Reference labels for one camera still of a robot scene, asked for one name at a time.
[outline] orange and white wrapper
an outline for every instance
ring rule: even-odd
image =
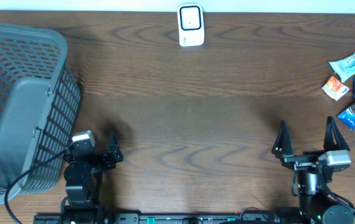
[[[321,88],[334,100],[339,100],[349,91],[349,88],[335,77],[330,77],[327,83]]]

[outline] basket bottom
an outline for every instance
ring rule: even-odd
[[[36,147],[30,144],[40,122],[49,83],[41,78],[24,78],[12,89],[0,119],[0,187],[6,188],[19,177],[26,161],[32,162]]]

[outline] white wall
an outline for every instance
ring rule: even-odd
[[[184,3],[205,12],[355,13],[355,0],[0,0],[0,9],[175,12]]]

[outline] laundry basket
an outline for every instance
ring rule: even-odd
[[[71,135],[80,91],[66,57],[56,31],[0,24],[0,204],[11,182],[59,153]],[[10,198],[50,189],[61,164],[25,176]]]

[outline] wooden tabletop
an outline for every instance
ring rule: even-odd
[[[355,15],[205,13],[200,47],[178,41],[176,13],[0,11],[0,22],[57,30],[83,85],[74,132],[91,129],[97,149],[116,130],[125,160],[102,185],[111,211],[237,213],[298,206],[293,172],[271,153],[285,119],[299,154],[323,148],[327,116],[353,102],[321,87],[329,61],[355,52]],[[355,204],[355,130],[338,128],[352,166],[330,188]],[[57,213],[62,175],[44,194],[11,207],[23,223]],[[0,223],[10,223],[0,206]]]

